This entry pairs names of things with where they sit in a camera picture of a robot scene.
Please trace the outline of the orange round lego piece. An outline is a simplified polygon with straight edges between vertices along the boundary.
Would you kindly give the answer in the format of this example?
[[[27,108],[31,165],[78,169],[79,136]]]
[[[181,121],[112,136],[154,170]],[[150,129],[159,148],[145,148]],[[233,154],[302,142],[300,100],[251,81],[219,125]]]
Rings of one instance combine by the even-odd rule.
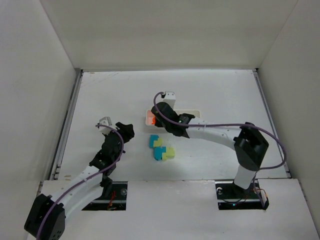
[[[154,117],[152,118],[151,124],[152,124],[152,125],[155,125],[155,124],[156,124],[156,120],[157,120],[157,119],[156,119],[156,117],[154,116]]]

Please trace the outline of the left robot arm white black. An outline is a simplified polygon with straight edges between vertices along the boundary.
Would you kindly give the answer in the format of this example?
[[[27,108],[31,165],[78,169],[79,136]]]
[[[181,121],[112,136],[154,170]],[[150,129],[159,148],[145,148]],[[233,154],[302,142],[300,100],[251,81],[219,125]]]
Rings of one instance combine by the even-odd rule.
[[[24,230],[37,240],[60,239],[71,216],[110,192],[109,176],[125,153],[125,143],[135,136],[134,127],[117,122],[115,126],[99,123],[97,128],[103,130],[104,142],[86,168],[55,193],[41,193],[34,199]]]

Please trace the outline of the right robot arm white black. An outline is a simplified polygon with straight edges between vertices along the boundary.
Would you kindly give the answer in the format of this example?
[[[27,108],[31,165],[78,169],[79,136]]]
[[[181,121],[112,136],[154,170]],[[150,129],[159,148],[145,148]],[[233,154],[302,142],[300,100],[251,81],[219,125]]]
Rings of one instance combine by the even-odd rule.
[[[252,123],[210,127],[210,122],[192,114],[177,114],[166,102],[157,103],[151,112],[155,116],[155,125],[176,137],[206,140],[234,150],[239,167],[233,184],[244,190],[250,187],[269,148],[267,140]]]

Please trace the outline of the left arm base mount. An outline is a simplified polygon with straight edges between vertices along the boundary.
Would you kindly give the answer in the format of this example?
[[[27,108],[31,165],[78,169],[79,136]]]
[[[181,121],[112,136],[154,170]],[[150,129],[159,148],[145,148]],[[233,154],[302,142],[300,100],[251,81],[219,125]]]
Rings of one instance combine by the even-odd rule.
[[[128,182],[114,181],[108,189],[103,189],[102,195],[82,211],[125,211],[127,207]]]

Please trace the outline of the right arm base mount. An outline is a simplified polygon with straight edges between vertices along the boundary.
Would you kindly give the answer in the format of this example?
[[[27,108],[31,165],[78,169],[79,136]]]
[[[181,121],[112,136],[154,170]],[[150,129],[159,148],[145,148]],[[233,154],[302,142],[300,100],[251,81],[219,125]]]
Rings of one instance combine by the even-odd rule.
[[[231,180],[216,181],[215,190],[219,210],[267,210],[270,201],[267,192],[260,188],[258,180],[248,189],[242,189]]]

